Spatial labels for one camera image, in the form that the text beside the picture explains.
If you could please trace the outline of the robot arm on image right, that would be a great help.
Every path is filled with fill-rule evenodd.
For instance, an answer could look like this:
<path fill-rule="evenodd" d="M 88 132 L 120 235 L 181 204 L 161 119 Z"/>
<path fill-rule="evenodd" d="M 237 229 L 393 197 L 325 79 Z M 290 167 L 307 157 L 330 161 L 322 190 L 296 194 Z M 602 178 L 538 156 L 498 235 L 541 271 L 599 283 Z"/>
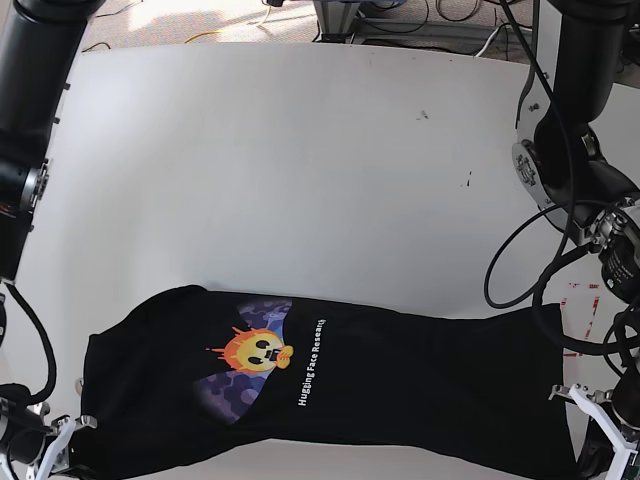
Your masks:
<path fill-rule="evenodd" d="M 630 1 L 535 3 L 532 31 L 519 35 L 530 70 L 512 148 L 521 183 L 562 234 L 528 291 L 538 326 L 565 350 L 621 361 L 609 391 L 554 388 L 610 443 L 612 457 L 602 468 L 609 479 L 639 475 L 639 189 L 605 159 L 592 123 L 607 104 L 633 10 Z M 542 311 L 551 278 L 590 254 L 600 262 L 607 290 L 625 306 L 596 343 L 554 330 Z"/>

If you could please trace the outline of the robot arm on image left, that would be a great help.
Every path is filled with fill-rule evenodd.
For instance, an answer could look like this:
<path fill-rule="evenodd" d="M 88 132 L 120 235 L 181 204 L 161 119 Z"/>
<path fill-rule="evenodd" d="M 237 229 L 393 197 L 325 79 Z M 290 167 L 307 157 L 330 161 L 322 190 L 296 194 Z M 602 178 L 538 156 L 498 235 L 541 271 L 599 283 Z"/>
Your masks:
<path fill-rule="evenodd" d="M 46 424 L 48 399 L 57 381 L 57 362 L 37 314 L 15 280 L 33 218 L 49 179 L 47 152 L 59 119 L 60 100 L 85 31 L 99 1 L 12 1 L 1 33 L 1 282 L 31 321 L 47 362 L 44 387 L 1 387 L 1 468 L 27 468 L 30 479 L 65 476 L 95 479 L 79 463 L 72 442 L 94 429 L 89 415 L 62 416 Z"/>

